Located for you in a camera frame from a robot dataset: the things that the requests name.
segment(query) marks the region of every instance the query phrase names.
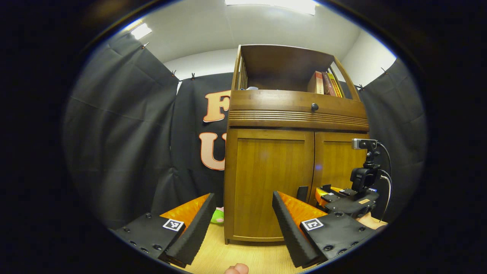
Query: book spine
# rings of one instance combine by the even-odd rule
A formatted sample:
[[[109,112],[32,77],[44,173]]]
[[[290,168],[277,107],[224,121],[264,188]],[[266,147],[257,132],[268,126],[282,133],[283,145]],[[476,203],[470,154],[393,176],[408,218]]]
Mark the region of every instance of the book spine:
[[[323,78],[325,79],[325,82],[326,82],[326,88],[328,90],[327,94],[336,97],[337,94],[333,90],[333,84],[330,80],[330,77],[328,76],[328,74],[326,72],[323,72],[322,74],[323,74]]]
[[[318,94],[325,94],[324,87],[323,87],[323,75],[321,72],[315,72],[316,76],[316,93]]]
[[[335,80],[335,77],[333,77],[333,74],[328,73],[328,76],[330,77],[330,81],[333,84],[333,88],[335,89],[335,92],[337,94],[337,97],[343,98],[340,89],[338,88],[337,81]]]

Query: ceiling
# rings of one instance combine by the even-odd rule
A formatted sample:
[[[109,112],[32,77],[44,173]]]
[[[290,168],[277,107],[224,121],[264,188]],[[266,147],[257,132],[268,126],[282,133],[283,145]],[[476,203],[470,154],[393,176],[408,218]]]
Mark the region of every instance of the ceiling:
[[[309,48],[343,59],[360,27],[324,6],[314,16],[263,5],[226,6],[224,0],[181,0],[142,18],[152,33],[140,39],[161,61],[239,44]]]

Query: wooden cabinet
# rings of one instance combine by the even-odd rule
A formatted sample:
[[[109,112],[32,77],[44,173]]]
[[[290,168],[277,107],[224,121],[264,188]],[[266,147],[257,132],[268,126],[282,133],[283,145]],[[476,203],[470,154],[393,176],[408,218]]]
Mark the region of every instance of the wooden cabinet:
[[[313,73],[331,70],[333,62],[352,98],[306,92]],[[249,86],[259,89],[241,90]],[[296,197],[299,186],[308,186],[306,202],[315,205],[316,187],[351,187],[352,169],[365,160],[365,151],[353,150],[351,140],[368,138],[368,131],[365,107],[334,56],[296,47],[240,46],[226,136],[225,242],[282,241],[272,192]]]
[[[230,129],[225,181],[225,238],[282,241],[272,192],[296,196],[311,187],[314,134],[306,131]]]

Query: orange letter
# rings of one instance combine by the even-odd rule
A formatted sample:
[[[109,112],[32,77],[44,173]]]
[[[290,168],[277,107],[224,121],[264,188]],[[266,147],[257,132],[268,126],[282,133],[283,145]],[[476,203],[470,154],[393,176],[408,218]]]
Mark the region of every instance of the orange letter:
[[[215,122],[225,118],[225,114],[220,112],[220,108],[227,111],[230,107],[230,92],[230,90],[226,90],[209,93],[205,96],[205,98],[208,100],[208,108],[206,116],[203,117],[203,122]]]
[[[213,157],[213,144],[218,135],[212,132],[203,132],[200,134],[201,140],[201,162],[210,169],[224,170],[225,169],[225,159],[221,161],[215,160]],[[223,133],[222,139],[225,140],[226,144],[226,133]]]

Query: green toy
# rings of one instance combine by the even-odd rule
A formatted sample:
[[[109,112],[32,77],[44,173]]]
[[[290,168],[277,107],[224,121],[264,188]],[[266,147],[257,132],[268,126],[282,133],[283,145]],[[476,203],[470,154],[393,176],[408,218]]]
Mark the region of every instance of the green toy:
[[[223,224],[223,207],[217,207],[211,218],[211,222],[214,224]]]

